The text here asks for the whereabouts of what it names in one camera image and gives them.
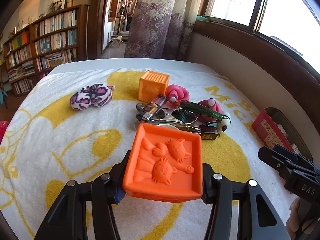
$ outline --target white panda toy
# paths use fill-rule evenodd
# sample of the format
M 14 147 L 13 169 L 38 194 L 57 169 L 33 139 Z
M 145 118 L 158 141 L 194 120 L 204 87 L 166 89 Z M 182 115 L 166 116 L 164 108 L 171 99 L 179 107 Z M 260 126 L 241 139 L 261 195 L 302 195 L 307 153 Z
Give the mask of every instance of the white panda toy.
M 222 119 L 217 122 L 217 129 L 224 132 L 231 124 L 231 116 L 225 111 L 222 111 L 221 114 L 228 117 L 227 119 Z

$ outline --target window sill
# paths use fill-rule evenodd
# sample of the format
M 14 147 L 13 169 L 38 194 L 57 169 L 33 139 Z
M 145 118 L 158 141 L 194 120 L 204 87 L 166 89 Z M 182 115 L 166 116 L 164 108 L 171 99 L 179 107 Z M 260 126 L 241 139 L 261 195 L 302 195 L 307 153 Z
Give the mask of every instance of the window sill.
M 230 47 L 269 73 L 295 98 L 320 133 L 320 74 L 302 57 L 263 34 L 217 22 L 197 20 L 194 32 Z

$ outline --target white towel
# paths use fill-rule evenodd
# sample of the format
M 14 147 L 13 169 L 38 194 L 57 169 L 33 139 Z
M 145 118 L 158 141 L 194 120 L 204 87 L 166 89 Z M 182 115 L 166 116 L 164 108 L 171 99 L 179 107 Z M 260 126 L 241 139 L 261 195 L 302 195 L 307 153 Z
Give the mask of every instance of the white towel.
M 146 69 L 111 69 L 54 74 L 43 78 L 14 115 L 0 145 L 0 209 L 20 240 L 33 239 L 65 183 L 94 180 L 122 161 L 135 136 L 137 90 Z M 258 159 L 262 146 L 251 128 L 259 113 L 225 78 L 210 73 L 166 71 L 169 84 L 185 87 L 190 100 L 215 98 L 232 125 L 215 141 L 203 142 L 203 161 L 227 178 L 253 178 L 281 219 L 289 217 L 295 195 Z M 69 98 L 95 83 L 116 85 L 103 107 L 72 110 Z M 94 239 L 90 205 L 89 239 Z M 237 204 L 230 239 L 236 239 Z M 203 239 L 211 205 L 201 200 L 164 203 L 126 196 L 114 207 L 121 239 Z

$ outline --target pink leopard print plush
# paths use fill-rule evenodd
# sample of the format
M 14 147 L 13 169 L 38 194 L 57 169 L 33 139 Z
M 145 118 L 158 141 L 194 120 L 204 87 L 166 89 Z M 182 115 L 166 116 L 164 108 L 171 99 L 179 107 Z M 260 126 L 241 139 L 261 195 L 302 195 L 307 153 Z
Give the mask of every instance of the pink leopard print plush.
M 70 98 L 70 105 L 75 110 L 83 110 L 90 105 L 104 106 L 111 101 L 114 89 L 116 89 L 116 86 L 103 84 L 94 84 L 91 87 L 87 86 Z

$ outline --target orange silicone tray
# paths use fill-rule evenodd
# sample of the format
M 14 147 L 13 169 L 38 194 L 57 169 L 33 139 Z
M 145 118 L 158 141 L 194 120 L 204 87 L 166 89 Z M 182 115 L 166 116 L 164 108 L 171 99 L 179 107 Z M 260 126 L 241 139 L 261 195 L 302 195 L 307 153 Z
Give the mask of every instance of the orange silicone tray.
M 130 196 L 165 202 L 202 197 L 198 134 L 141 123 L 123 180 Z

